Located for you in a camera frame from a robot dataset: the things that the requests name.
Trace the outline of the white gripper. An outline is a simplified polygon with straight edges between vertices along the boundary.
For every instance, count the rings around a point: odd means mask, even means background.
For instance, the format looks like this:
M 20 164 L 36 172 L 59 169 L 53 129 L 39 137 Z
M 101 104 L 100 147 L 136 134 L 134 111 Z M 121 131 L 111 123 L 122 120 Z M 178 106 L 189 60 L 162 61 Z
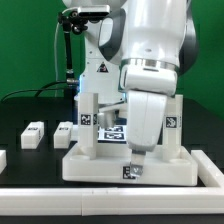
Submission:
M 150 92 L 129 91 L 126 140 L 132 149 L 130 175 L 143 174 L 145 151 L 153 151 L 158 143 L 167 96 Z

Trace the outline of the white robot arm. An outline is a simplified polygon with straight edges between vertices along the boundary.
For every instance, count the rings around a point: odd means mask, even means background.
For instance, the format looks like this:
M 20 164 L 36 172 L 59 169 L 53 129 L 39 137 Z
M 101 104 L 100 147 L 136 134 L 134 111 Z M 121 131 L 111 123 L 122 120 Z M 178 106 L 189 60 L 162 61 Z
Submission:
M 164 123 L 179 74 L 197 52 L 191 0 L 62 0 L 86 42 L 75 97 L 78 140 L 63 159 L 72 181 L 154 183 L 196 174 Z

